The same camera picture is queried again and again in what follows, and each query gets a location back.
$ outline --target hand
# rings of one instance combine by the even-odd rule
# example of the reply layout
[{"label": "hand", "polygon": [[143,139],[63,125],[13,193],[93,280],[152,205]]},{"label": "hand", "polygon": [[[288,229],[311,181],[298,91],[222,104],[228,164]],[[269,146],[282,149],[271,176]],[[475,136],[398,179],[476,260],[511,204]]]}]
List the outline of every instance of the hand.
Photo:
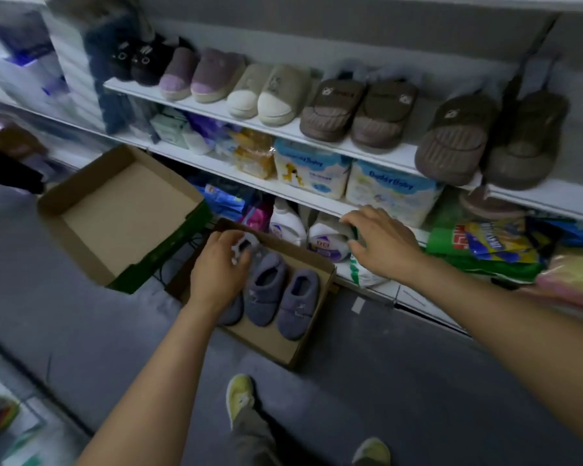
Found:
[{"label": "hand", "polygon": [[190,305],[212,311],[218,318],[246,285],[250,252],[245,250],[237,265],[231,262],[241,230],[212,232],[190,274]]},{"label": "hand", "polygon": [[370,272],[407,286],[422,273],[419,267],[429,257],[420,249],[412,231],[383,209],[363,206],[341,221],[355,226],[365,240],[367,248],[355,240],[349,244],[358,262]]}]

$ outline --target forearm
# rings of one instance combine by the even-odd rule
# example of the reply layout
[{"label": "forearm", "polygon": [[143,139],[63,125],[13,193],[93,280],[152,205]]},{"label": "forearm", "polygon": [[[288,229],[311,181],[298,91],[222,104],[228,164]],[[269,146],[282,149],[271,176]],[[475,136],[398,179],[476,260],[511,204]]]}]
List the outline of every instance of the forearm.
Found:
[{"label": "forearm", "polygon": [[583,438],[583,323],[423,257],[413,289],[485,345]]},{"label": "forearm", "polygon": [[186,442],[213,311],[188,305],[112,410],[78,466],[176,466]]}]

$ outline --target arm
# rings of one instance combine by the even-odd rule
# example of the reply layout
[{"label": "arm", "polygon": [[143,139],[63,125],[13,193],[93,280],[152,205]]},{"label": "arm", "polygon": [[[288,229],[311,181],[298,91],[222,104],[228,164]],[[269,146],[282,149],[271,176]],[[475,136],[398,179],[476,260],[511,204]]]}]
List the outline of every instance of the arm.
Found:
[{"label": "arm", "polygon": [[248,275],[248,253],[237,266],[231,263],[231,247],[242,234],[211,234],[192,270],[190,300],[77,466],[179,464],[210,335]]},{"label": "arm", "polygon": [[583,323],[425,255],[407,227],[363,207],[342,218],[367,247],[359,263],[420,292],[462,325],[568,428],[583,438]]}]

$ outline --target foot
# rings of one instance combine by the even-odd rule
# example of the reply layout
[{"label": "foot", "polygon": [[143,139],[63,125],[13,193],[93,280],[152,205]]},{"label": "foot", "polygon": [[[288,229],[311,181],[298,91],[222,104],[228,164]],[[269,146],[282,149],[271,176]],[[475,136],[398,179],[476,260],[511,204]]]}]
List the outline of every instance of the foot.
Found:
[{"label": "foot", "polygon": [[375,461],[376,464],[390,466],[391,452],[389,451],[389,447],[378,438],[368,438],[359,446],[356,453],[354,453],[352,464],[357,464],[362,459],[370,459]]},{"label": "foot", "polygon": [[255,405],[255,394],[252,380],[247,375],[236,375],[227,386],[227,412],[231,421],[231,428],[237,415],[245,407]]}]

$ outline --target white toe slipper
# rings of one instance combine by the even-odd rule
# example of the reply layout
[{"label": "white toe slipper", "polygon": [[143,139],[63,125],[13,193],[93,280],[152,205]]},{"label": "white toe slipper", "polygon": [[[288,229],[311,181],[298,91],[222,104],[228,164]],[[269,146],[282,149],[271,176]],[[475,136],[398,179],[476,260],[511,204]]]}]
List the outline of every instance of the white toe slipper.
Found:
[{"label": "white toe slipper", "polygon": [[272,72],[272,65],[251,64],[227,97],[227,108],[232,116],[250,119],[257,115],[257,99]]},{"label": "white toe slipper", "polygon": [[311,72],[290,65],[276,65],[257,100],[259,120],[282,126],[300,112],[311,86]]}]

